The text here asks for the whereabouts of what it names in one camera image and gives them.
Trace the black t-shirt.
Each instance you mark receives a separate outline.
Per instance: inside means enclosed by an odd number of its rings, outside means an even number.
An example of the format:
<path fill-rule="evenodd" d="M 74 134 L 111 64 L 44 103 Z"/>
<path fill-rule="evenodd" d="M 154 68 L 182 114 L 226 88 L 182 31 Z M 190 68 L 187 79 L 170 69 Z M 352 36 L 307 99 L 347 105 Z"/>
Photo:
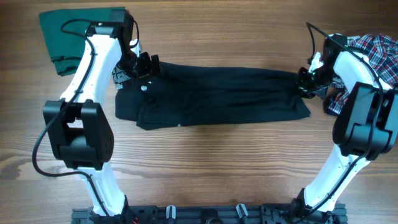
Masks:
<path fill-rule="evenodd" d="M 115 116 L 145 130 L 290 121 L 310 116 L 291 72 L 160 63 L 160 75 L 118 90 Z"/>

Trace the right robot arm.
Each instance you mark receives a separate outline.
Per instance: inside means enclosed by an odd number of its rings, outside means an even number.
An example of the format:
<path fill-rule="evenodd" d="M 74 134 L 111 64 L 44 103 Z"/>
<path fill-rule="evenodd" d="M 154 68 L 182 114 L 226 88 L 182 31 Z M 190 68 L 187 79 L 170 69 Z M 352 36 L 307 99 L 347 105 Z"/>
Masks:
<path fill-rule="evenodd" d="M 298 89 L 306 98 L 324 97 L 338 79 L 348 99 L 335 121 L 333 149 L 315 179 L 291 203 L 296 222 L 325 223 L 338 197 L 355 175 L 392 149 L 397 137 L 397 90 L 383 81 L 369 57 L 349 38 L 326 35 L 323 51 L 314 52 L 310 68 L 298 72 Z"/>

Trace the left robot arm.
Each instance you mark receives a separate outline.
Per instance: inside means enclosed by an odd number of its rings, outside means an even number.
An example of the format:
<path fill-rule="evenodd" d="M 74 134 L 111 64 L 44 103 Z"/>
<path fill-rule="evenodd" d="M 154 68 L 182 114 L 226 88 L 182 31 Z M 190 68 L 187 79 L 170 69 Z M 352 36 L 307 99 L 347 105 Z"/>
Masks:
<path fill-rule="evenodd" d="M 71 83 L 57 101 L 43 108 L 46 127 L 32 151 L 34 169 L 46 177 L 77 175 L 84 181 L 93 206 L 87 209 L 92 223 L 131 223 L 125 194 L 119 188 L 109 163 L 114 135 L 102 109 L 110 79 L 118 85 L 126 81 L 146 81 L 160 73 L 157 55 L 142 51 L 132 33 L 137 22 L 125 9 L 111 10 L 107 21 L 88 20 L 79 36 L 85 51 Z M 54 158 L 68 168 L 49 173 L 38 166 L 37 153 L 44 136 L 50 140 Z"/>

